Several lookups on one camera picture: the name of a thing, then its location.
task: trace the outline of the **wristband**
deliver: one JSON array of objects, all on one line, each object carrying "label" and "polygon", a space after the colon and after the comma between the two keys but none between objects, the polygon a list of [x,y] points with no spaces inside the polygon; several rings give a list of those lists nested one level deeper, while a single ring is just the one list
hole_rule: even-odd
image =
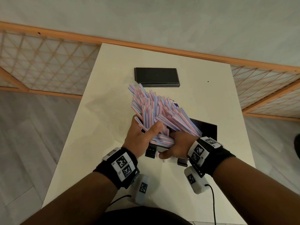
[{"label": "wristband", "polygon": [[198,173],[209,174],[210,176],[221,162],[229,157],[235,157],[219,142],[207,136],[195,141],[187,155]]},{"label": "wristband", "polygon": [[104,156],[93,172],[105,175],[118,190],[121,187],[127,189],[140,173],[137,168],[137,158],[124,147],[117,147]]}]

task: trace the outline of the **tabletop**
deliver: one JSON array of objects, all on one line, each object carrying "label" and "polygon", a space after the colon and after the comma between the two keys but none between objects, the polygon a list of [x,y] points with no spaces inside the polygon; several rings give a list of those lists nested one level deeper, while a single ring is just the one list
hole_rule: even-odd
[{"label": "tabletop", "polygon": [[[254,166],[253,156],[229,64],[111,44],[102,44],[43,206],[89,174],[104,155],[121,147],[134,115],[132,94],[135,67],[177,68],[180,87],[156,87],[183,107],[190,118],[217,125],[217,138],[239,159]],[[141,156],[138,168],[150,176],[145,205],[174,212],[188,221],[213,222],[212,193],[196,195],[176,159],[166,163]],[[218,223],[246,224],[220,191],[215,194]],[[116,198],[125,195],[122,188]],[[108,210],[135,206],[126,199]]]}]

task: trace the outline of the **gray floor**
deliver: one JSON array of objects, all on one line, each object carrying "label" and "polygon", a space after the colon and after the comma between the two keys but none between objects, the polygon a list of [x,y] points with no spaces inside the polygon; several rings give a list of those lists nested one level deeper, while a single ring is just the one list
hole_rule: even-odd
[{"label": "gray floor", "polygon": [[[80,100],[0,91],[0,224],[20,224],[45,198]],[[257,169],[300,193],[300,124],[245,117]],[[194,222],[195,225],[212,223]]]},{"label": "gray floor", "polygon": [[38,211],[80,100],[0,91],[0,224]]}]

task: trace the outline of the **hand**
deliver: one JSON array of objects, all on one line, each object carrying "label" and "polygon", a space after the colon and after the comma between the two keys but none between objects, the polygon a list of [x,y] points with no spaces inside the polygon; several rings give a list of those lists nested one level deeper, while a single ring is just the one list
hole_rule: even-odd
[{"label": "hand", "polygon": [[122,147],[127,148],[138,159],[147,150],[150,140],[163,129],[163,123],[158,121],[147,132],[143,133],[134,119],[135,116],[132,118],[131,126]]},{"label": "hand", "polygon": [[199,138],[181,131],[171,132],[169,136],[175,140],[175,144],[169,150],[161,152],[160,159],[168,159],[171,156],[187,158],[190,147]]}]

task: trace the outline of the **bundle of straws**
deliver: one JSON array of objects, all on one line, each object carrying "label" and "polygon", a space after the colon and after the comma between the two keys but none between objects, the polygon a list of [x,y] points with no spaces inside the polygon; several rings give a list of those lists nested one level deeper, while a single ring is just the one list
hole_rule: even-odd
[{"label": "bundle of straws", "polygon": [[177,107],[170,98],[158,96],[152,90],[146,92],[141,84],[138,88],[129,85],[128,89],[133,94],[131,107],[139,117],[135,117],[135,120],[144,131],[148,131],[156,121],[164,124],[163,130],[150,143],[166,148],[172,147],[174,140],[169,137],[169,128],[173,131],[184,131],[201,137],[202,132],[189,119],[185,111]]}]

